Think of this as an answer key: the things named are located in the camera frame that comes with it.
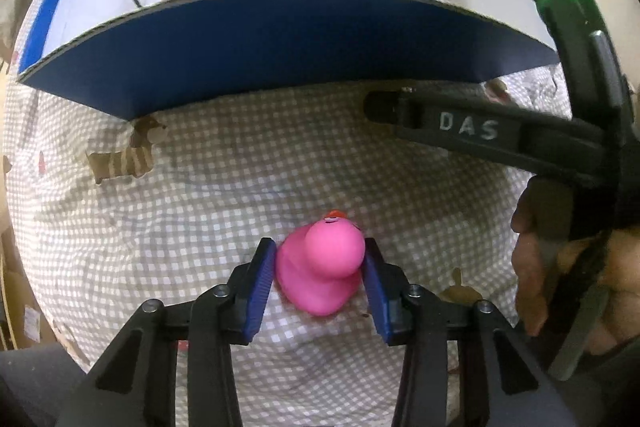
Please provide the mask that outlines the person's right hand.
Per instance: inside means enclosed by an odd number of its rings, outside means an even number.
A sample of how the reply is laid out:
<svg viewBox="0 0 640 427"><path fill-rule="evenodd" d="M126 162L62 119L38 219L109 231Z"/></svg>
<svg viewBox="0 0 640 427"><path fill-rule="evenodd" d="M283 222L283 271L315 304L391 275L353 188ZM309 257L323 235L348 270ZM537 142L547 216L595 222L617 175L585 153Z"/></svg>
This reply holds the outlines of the person's right hand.
<svg viewBox="0 0 640 427"><path fill-rule="evenodd" d="M570 275L587 288L601 287L608 302L586 337L588 355L607 355L639 337L639 227L604 231L567 241L576 216L570 188L534 176L518 200L511 229L518 236L512 267L518 279L515 309L529 337L550 317L555 286Z"/></svg>

